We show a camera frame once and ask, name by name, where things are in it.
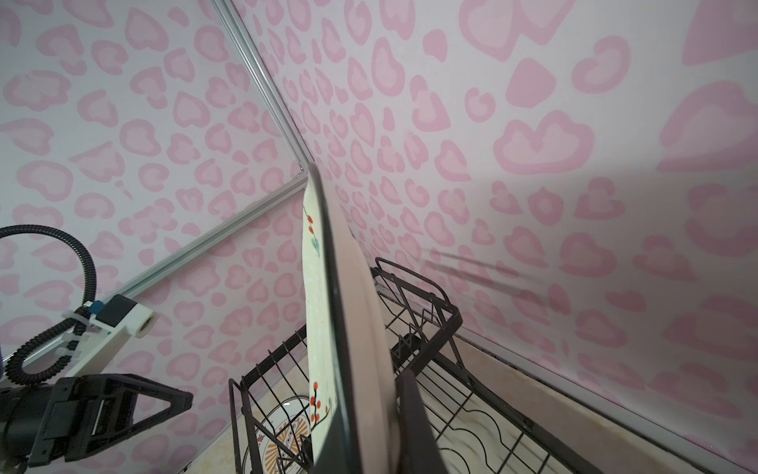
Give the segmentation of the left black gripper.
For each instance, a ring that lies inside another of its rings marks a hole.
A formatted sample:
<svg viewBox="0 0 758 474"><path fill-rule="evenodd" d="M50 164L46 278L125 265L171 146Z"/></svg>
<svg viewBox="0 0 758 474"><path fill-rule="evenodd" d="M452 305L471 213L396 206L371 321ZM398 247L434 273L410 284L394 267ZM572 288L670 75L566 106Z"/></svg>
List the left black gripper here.
<svg viewBox="0 0 758 474"><path fill-rule="evenodd" d="M135 374L1 390L1 466L95 456L191 409L193 394Z"/></svg>

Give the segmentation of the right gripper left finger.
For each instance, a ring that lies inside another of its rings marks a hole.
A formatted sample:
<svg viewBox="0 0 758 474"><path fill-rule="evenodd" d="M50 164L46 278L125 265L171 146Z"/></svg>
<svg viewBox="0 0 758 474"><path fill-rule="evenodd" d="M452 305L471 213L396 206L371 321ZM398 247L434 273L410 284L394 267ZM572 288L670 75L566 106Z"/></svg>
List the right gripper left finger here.
<svg viewBox="0 0 758 474"><path fill-rule="evenodd" d="M357 437L340 411L329 414L311 432L314 474L360 473Z"/></svg>

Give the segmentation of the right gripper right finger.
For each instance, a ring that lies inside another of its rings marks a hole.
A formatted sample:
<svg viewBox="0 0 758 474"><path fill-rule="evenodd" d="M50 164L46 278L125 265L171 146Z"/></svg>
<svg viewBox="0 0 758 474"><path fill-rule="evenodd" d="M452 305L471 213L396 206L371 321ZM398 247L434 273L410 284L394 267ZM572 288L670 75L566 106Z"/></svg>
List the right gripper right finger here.
<svg viewBox="0 0 758 474"><path fill-rule="evenodd" d="M397 473L432 474L448 470L436 443L432 424L414 371L407 369L396 379L400 451Z"/></svg>

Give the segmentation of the cream plate red berries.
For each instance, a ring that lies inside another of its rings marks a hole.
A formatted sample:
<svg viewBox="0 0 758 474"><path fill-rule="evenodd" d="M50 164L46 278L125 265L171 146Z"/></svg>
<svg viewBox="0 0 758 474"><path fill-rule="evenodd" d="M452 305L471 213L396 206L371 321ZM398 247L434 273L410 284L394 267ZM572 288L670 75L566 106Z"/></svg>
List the cream plate red berries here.
<svg viewBox="0 0 758 474"><path fill-rule="evenodd" d="M360 473L393 473L399 421L379 297L345 214L315 164L308 166L302 218L310 434L340 411L357 437Z"/></svg>

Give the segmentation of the black wire dish rack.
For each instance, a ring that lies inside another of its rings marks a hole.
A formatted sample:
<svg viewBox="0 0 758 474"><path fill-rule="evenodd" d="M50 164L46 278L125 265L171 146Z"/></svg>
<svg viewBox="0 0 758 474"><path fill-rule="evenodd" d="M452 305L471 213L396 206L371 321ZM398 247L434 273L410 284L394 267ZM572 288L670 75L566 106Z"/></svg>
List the black wire dish rack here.
<svg viewBox="0 0 758 474"><path fill-rule="evenodd" d="M383 309L394 373L416 375L428 420L449 473L595 473L597 467L511 407L464 363L454 335L462 315L445 290L408 267L378 258L371 269ZM264 473L257 434L272 440L266 414L308 397L306 329L300 327L240 380L230 380L234 470ZM296 459L313 465L310 440Z"/></svg>

